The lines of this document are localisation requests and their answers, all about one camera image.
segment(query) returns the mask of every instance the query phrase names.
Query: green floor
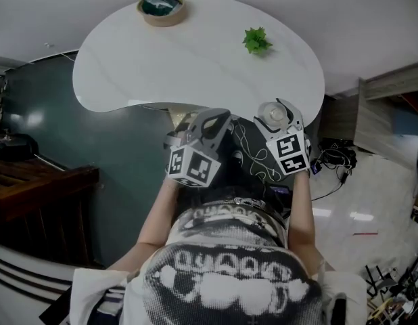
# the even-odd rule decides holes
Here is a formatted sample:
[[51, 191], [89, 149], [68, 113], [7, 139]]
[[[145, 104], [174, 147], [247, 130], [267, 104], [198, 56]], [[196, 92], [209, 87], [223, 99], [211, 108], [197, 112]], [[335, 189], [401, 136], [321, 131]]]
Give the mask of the green floor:
[[138, 106], [86, 110], [74, 95], [72, 67], [60, 57], [9, 72], [4, 122], [59, 164], [100, 168], [89, 220], [95, 258], [108, 266], [137, 239], [164, 177], [162, 142], [173, 125], [167, 113]]

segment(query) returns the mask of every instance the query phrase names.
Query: green packet in bowl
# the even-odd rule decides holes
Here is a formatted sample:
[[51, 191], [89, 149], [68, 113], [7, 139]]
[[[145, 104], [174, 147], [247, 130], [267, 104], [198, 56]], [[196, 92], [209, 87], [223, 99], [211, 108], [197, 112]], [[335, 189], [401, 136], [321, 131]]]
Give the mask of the green packet in bowl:
[[141, 9], [151, 16], [168, 16], [175, 13], [182, 6], [179, 0], [143, 0]]

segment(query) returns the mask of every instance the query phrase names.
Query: black and white shirt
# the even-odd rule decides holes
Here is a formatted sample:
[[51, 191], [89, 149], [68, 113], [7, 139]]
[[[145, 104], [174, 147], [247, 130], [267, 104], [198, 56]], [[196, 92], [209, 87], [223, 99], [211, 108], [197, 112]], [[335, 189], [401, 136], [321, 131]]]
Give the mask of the black and white shirt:
[[213, 202], [185, 211], [166, 246], [135, 274], [76, 270], [70, 320], [72, 325], [324, 324], [328, 294], [344, 292], [354, 301], [347, 318], [365, 323], [365, 281], [339, 272], [328, 276], [329, 287], [308, 277], [301, 260], [286, 249], [282, 222], [251, 206]]

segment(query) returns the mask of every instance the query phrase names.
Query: curved tabletop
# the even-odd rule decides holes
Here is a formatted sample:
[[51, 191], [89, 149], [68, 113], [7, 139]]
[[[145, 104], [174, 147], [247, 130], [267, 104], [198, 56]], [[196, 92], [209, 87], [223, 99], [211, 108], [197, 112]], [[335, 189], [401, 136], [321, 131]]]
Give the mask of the curved tabletop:
[[[323, 71], [311, 48], [270, 15], [234, 0], [186, 0], [189, 15], [176, 26], [146, 24], [136, 3], [91, 31], [76, 57], [73, 83], [88, 110], [175, 102], [227, 108], [252, 120], [262, 102], [282, 98], [304, 125], [323, 101]], [[245, 29], [264, 27], [273, 44], [249, 54]]]

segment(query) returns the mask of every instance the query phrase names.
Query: green plant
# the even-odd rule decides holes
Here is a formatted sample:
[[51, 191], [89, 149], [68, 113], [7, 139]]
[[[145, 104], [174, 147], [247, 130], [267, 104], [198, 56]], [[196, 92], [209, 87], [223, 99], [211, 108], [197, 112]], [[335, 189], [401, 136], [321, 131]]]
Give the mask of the green plant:
[[266, 33], [263, 27], [245, 30], [245, 39], [242, 43], [245, 43], [245, 48], [248, 49], [249, 53], [255, 54], [261, 54], [272, 46], [272, 43], [266, 41]]

